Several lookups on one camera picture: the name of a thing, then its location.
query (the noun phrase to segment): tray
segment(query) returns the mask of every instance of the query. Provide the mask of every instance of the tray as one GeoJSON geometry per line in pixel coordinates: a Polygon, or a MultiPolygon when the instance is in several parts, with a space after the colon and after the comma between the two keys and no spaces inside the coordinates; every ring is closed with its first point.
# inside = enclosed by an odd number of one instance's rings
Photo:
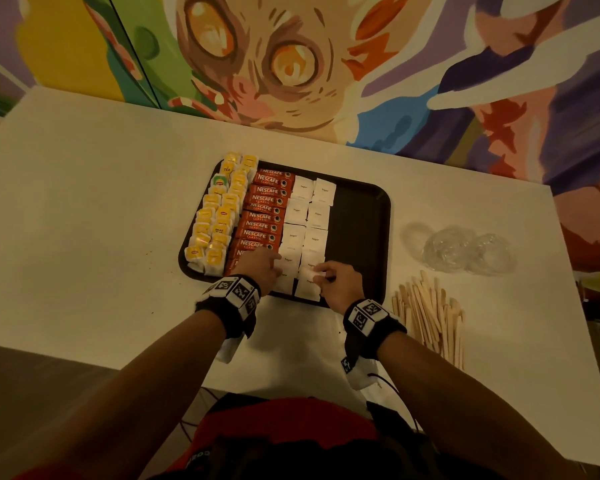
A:
{"type": "MultiPolygon", "coordinates": [[[[211,181],[213,175],[218,173],[221,164],[222,161],[218,162],[209,177],[209,181],[211,181]]],[[[329,213],[329,237],[327,249],[324,253],[325,259],[352,265],[356,271],[362,274],[362,286],[365,296],[375,299],[378,303],[384,302],[391,218],[391,199],[389,199],[389,195],[377,185],[301,168],[277,165],[266,161],[260,161],[258,168],[289,171],[312,180],[317,178],[328,180],[337,185],[333,207],[329,213]]],[[[201,208],[202,199],[200,199],[196,211],[201,208]]],[[[193,222],[196,218],[195,212],[193,216],[178,253],[178,264],[182,272],[188,277],[213,283],[219,278],[193,271],[192,268],[187,266],[187,260],[184,259],[184,249],[189,245],[193,222]]],[[[294,292],[296,291],[296,285],[297,280],[294,282],[294,292]]],[[[324,298],[320,298],[320,301],[311,301],[278,292],[272,292],[271,295],[328,308],[324,298]]]]}

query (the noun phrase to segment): painted wall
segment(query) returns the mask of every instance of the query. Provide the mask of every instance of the painted wall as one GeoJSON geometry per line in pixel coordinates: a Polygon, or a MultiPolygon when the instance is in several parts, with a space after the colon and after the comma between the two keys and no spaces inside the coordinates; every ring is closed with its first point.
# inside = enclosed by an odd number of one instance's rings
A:
{"type": "Polygon", "coordinates": [[[2,113],[38,81],[549,184],[600,290],[600,0],[19,1],[2,113]]]}

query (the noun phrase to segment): orange eye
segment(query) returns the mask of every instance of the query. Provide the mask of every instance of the orange eye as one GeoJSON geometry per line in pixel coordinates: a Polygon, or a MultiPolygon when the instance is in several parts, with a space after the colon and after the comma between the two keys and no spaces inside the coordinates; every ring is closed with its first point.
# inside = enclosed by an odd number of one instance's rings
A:
{"type": "Polygon", "coordinates": [[[211,3],[193,3],[187,9],[187,19],[193,37],[204,51],[215,57],[226,57],[233,52],[233,34],[211,3]]]}
{"type": "Polygon", "coordinates": [[[284,86],[302,86],[316,73],[315,55],[305,45],[278,47],[271,58],[271,71],[284,86]]]}

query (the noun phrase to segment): person's left hand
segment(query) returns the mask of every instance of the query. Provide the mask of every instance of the person's left hand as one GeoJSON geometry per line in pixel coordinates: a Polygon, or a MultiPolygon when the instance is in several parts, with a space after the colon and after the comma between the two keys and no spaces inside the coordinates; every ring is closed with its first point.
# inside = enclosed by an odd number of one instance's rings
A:
{"type": "Polygon", "coordinates": [[[282,259],[282,256],[264,247],[249,251],[240,257],[233,274],[245,274],[255,280],[260,286],[260,295],[266,296],[275,286],[276,278],[282,274],[279,267],[274,267],[276,259],[282,259]]]}

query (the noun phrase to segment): pile of wooden sticks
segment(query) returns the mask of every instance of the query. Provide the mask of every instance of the pile of wooden sticks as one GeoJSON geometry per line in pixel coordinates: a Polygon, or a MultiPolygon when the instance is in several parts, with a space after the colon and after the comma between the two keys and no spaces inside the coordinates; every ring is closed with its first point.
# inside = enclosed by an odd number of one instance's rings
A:
{"type": "Polygon", "coordinates": [[[431,286],[428,275],[424,271],[420,275],[421,280],[412,276],[410,283],[400,285],[400,291],[395,292],[393,313],[409,336],[464,371],[464,310],[440,288],[439,279],[435,278],[431,286]]]}

